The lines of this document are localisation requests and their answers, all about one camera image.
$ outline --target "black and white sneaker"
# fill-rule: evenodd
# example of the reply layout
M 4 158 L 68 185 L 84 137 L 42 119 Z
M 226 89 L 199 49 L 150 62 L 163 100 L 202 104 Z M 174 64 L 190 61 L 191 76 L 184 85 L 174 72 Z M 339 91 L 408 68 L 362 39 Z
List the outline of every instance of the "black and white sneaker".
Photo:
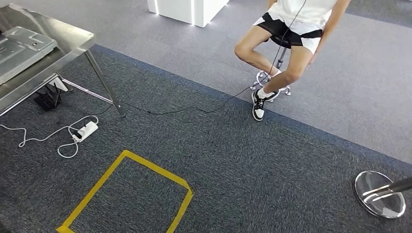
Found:
M 270 96 L 268 96 L 268 97 L 266 98 L 266 101 L 271 102 L 271 101 L 273 101 L 274 99 L 276 99 L 276 97 L 279 96 L 280 91 L 272 92 L 272 93 L 273 93 L 272 95 L 270 95 Z
M 252 115 L 253 118 L 257 121 L 261 121 L 263 119 L 263 114 L 265 110 L 263 110 L 263 105 L 267 98 L 261 99 L 258 96 L 258 91 L 252 93 L 252 101 L 253 101 L 253 109 Z

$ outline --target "sock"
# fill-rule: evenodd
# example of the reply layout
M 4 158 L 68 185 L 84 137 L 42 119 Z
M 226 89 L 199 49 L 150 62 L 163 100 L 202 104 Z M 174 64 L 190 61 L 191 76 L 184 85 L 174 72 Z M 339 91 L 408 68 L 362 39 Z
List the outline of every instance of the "sock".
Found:
M 263 88 L 261 88 L 259 91 L 257 91 L 257 96 L 259 96 L 259 98 L 261 98 L 261 99 L 264 99 L 264 98 L 268 97 L 269 95 L 271 95 L 271 93 L 265 93 Z
M 277 70 L 277 73 L 275 75 L 272 75 L 272 78 L 278 74 L 282 73 L 282 71 L 280 71 L 280 69 Z

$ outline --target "yellow tape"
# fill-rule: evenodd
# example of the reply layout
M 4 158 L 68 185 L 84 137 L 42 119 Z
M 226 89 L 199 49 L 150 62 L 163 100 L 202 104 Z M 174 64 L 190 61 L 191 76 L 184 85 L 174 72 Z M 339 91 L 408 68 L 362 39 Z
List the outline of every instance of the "yellow tape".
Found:
M 109 176 L 113 173 L 113 171 L 119 166 L 119 164 L 122 162 L 122 160 L 128 157 L 134 161 L 136 161 L 139 164 L 142 164 L 146 166 L 147 168 L 159 173 L 160 175 L 178 183 L 179 185 L 185 187 L 188 190 L 188 193 L 186 194 L 185 198 L 183 199 L 182 204 L 180 205 L 179 210 L 177 211 L 177 215 L 174 218 L 173 222 L 171 223 L 170 227 L 167 229 L 166 233 L 173 233 L 174 230 L 176 230 L 177 225 L 179 224 L 180 220 L 183 217 L 183 214 L 185 213 L 187 207 L 189 206 L 189 203 L 193 197 L 193 192 L 192 189 L 189 187 L 188 183 L 183 180 L 182 178 L 176 176 L 175 174 L 157 166 L 156 164 L 136 155 L 131 153 L 130 151 L 124 150 L 119 157 L 113 162 L 113 164 L 109 167 L 109 169 L 103 174 L 103 176 L 97 181 L 97 183 L 93 186 L 93 188 L 89 191 L 89 193 L 85 196 L 85 198 L 80 202 L 80 204 L 73 210 L 73 212 L 69 215 L 69 217 L 66 219 L 66 221 L 60 226 L 59 228 L 56 229 L 57 232 L 59 233 L 75 233 L 71 229 L 69 229 L 69 226 L 73 223 L 75 218 L 79 216 L 81 211 L 85 208 L 85 206 L 89 203 L 89 201 L 92 199 L 92 197 L 95 195 L 95 193 L 101 188 L 101 186 L 106 182 L 106 180 L 109 178 Z

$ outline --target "white box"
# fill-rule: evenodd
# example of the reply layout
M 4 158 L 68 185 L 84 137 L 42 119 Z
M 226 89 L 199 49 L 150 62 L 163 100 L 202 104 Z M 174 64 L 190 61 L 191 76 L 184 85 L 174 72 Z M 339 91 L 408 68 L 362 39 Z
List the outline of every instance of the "white box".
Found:
M 204 28 L 229 0 L 147 0 L 149 11 Z

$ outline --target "wire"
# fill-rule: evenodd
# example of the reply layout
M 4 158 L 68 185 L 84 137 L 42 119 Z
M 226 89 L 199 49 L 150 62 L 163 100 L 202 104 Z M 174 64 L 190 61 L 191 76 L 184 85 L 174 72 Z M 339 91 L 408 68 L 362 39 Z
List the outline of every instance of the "wire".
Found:
M 119 103 L 124 103 L 124 104 L 126 104 L 126 105 L 128 105 L 128 106 L 130 106 L 130 107 L 132 107 L 132 108 L 134 108 L 134 109 L 136 109 L 136 110 L 143 111 L 143 112 L 147 112 L 147 113 L 149 113 L 149 114 L 157 115 L 157 116 L 167 115 L 167 114 L 173 114 L 173 113 L 178 113 L 178 112 L 182 112 L 182 111 L 189 110 L 189 109 L 195 109 L 195 110 L 198 110 L 198 111 L 200 111 L 200 112 L 203 112 L 203 113 L 206 113 L 206 114 L 210 114 L 210 113 L 214 113 L 214 112 L 222 109 L 231 99 L 233 99 L 233 98 L 237 97 L 238 95 L 242 94 L 242 93 L 243 93 L 245 90 L 247 90 L 247 89 L 249 89 L 249 87 L 245 88 L 243 91 L 239 92 L 238 94 L 236 94 L 236 95 L 234 95 L 234 96 L 231 96 L 231 97 L 228 98 L 220 107 L 218 107 L 218 108 L 216 108 L 215 110 L 212 110 L 212 111 L 206 111 L 206 110 L 203 110 L 203 109 L 200 109 L 200 108 L 197 108 L 197 107 L 189 107 L 189 108 L 184 108 L 184 109 L 180 109 L 180 110 L 176 110 L 176 111 L 172 111 L 172 112 L 153 113 L 152 111 L 148 111 L 148 110 L 144 110 L 144 109 L 135 107 L 135 106 L 133 106 L 133 105 L 131 105 L 131 104 L 129 104 L 129 103 L 126 103 L 126 102 L 119 101 Z
M 280 48 L 282 47 L 282 43 L 284 42 L 284 38 L 285 38 L 286 34 L 288 33 L 288 31 L 290 31 L 291 26 L 292 26 L 292 24 L 295 22 L 297 16 L 300 14 L 300 12 L 302 11 L 303 7 L 305 6 L 306 1 L 307 1 L 307 0 L 305 0 L 305 1 L 303 2 L 302 6 L 300 7 L 300 9 L 299 9 L 299 11 L 297 12 L 297 14 L 295 15 L 295 17 L 293 18 L 293 20 L 292 20 L 291 24 L 289 25 L 288 29 L 285 31 L 285 33 L 283 33 L 282 38 L 280 39 L 279 48 L 277 49 L 277 52 L 276 52 L 275 58 L 273 59 L 272 67 L 271 67 L 269 73 L 267 73 L 266 76 L 265 76 L 264 78 L 262 78 L 259 82 L 265 80 L 265 79 L 269 76 L 269 74 L 272 72 L 273 66 L 275 65 L 275 62 L 276 62 L 276 59 L 277 59 L 277 56 L 279 55 Z M 122 102 L 122 101 L 119 101 L 119 102 L 120 102 L 120 103 L 124 103 L 124 104 L 126 104 L 126 105 L 128 105 L 128 106 L 130 106 L 130 107 L 132 107 L 132 108 L 134 108 L 134 109 L 136 109 L 136 110 L 143 111 L 143 112 L 147 112 L 147 113 L 149 113 L 149 114 L 157 115 L 157 116 L 162 116 L 162 115 L 167 115 L 167 114 L 178 113 L 178 112 L 182 112 L 182 111 L 189 110 L 189 109 L 194 109 L 194 110 L 198 110 L 198 111 L 200 111 L 200 112 L 206 113 L 206 114 L 210 114 L 210 113 L 214 113 L 214 112 L 222 109 L 231 99 L 233 99 L 233 98 L 237 97 L 238 95 L 242 94 L 244 91 L 246 91 L 246 90 L 249 89 L 249 88 L 250 88 L 250 87 L 247 87 L 247 88 L 245 88 L 243 91 L 237 93 L 236 95 L 231 96 L 231 97 L 228 98 L 220 107 L 218 107 L 218 108 L 216 108 L 215 110 L 212 110 L 212 111 L 206 111 L 206 110 L 203 110 L 203 109 L 200 109 L 200 108 L 197 108 L 197 107 L 189 107 L 189 108 L 184 108 L 184 109 L 180 109 L 180 110 L 176 110 L 176 111 L 171 111 L 171 112 L 154 113 L 154 112 L 152 112 L 152 111 L 148 111 L 148 110 L 144 110 L 144 109 L 135 107 L 135 106 L 133 106 L 133 105 L 131 105 L 131 104 L 129 104 L 129 103 L 126 103 L 126 102 Z
M 102 114 L 106 113 L 111 107 L 113 107 L 112 104 L 111 104 L 108 108 L 106 108 L 103 112 L 97 113 L 97 114 L 89 114 L 89 116 L 95 117 L 95 116 L 98 116 L 98 115 L 102 115 Z M 85 126 L 85 127 L 86 127 L 86 123 L 85 123 L 85 122 L 86 122 L 87 118 L 88 118 L 88 117 L 86 117 L 86 118 L 83 120 L 83 126 Z
M 26 142 L 28 142 L 28 141 L 44 142 L 44 141 L 46 141 L 47 139 L 49 139 L 50 137 L 52 137 L 53 135 L 55 135 L 56 133 L 58 133 L 58 132 L 60 132 L 61 130 L 67 128 L 68 133 L 70 134 L 70 136 L 71 136 L 71 138 L 73 139 L 74 142 L 73 142 L 73 143 L 64 144 L 64 145 L 59 146 L 59 147 L 57 148 L 57 153 L 58 153 L 60 156 L 62 156 L 63 158 L 69 159 L 69 158 L 73 158 L 74 156 L 77 155 L 77 152 L 79 151 L 79 146 L 78 146 L 77 144 L 80 142 L 80 141 L 76 141 L 76 140 L 73 138 L 73 133 L 72 133 L 70 130 L 76 130 L 76 131 L 84 132 L 84 131 L 82 131 L 82 130 L 79 130 L 79 129 L 74 128 L 73 126 L 74 126 L 75 124 L 81 122 L 82 120 L 84 120 L 84 119 L 86 119 L 86 118 L 89 118 L 89 117 L 94 117 L 94 118 L 96 119 L 96 122 L 95 122 L 96 125 L 99 123 L 99 118 L 97 118 L 97 116 L 85 116 L 84 118 L 82 118 L 82 119 L 80 119 L 80 120 L 72 123 L 71 125 L 65 126 L 65 127 L 61 128 L 61 129 L 55 131 L 54 133 L 50 134 L 49 136 L 47 136 L 47 137 L 44 138 L 44 139 L 37 139 L 37 138 L 26 139 L 27 129 L 25 129 L 25 128 L 16 128 L 16 129 L 13 129 L 13 128 L 8 128 L 8 127 L 6 127 L 6 126 L 4 126 L 4 125 L 0 125 L 0 126 L 3 127 L 3 128 L 5 128 L 5 129 L 7 129 L 7 130 L 12 130 L 12 131 L 23 130 L 23 131 L 24 131 L 23 141 L 22 141 L 21 143 L 19 143 L 19 145 L 18 145 L 18 147 L 20 147 L 20 148 L 24 147 L 24 146 L 26 145 Z M 61 148 L 67 147 L 67 146 L 72 146 L 72 145 L 76 145 L 76 152 L 75 152 L 73 155 L 71 155 L 71 156 L 64 156 L 62 153 L 60 153 L 60 149 L 61 149 Z

